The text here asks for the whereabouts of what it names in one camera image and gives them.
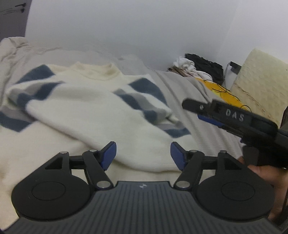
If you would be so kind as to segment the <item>person's right hand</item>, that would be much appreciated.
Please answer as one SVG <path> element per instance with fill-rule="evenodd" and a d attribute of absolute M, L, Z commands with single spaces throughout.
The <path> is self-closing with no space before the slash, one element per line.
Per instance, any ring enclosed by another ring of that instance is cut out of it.
<path fill-rule="evenodd" d="M 269 220 L 276 221 L 283 208 L 287 206 L 287 169 L 254 165 L 248 165 L 248 168 L 273 186 L 275 201 L 269 214 Z"/>

